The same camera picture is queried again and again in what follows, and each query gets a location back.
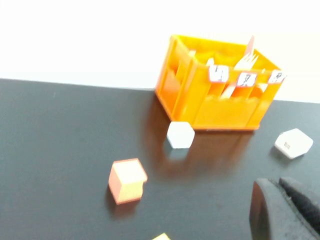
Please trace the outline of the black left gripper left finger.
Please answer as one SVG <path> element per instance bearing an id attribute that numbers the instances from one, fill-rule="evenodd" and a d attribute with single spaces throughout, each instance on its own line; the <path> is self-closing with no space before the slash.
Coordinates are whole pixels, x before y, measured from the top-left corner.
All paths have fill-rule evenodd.
<path id="1" fill-rule="evenodd" d="M 318 240 L 320 224 L 309 224 L 279 180 L 258 178 L 253 183 L 249 223 L 254 240 Z"/>

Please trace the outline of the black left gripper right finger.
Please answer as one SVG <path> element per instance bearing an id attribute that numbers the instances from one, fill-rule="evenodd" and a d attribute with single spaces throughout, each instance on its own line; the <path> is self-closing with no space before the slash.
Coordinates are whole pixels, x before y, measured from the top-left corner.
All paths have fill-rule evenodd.
<path id="1" fill-rule="evenodd" d="M 309 224 L 320 223 L 320 196 L 291 177 L 281 177 L 279 185 Z"/>

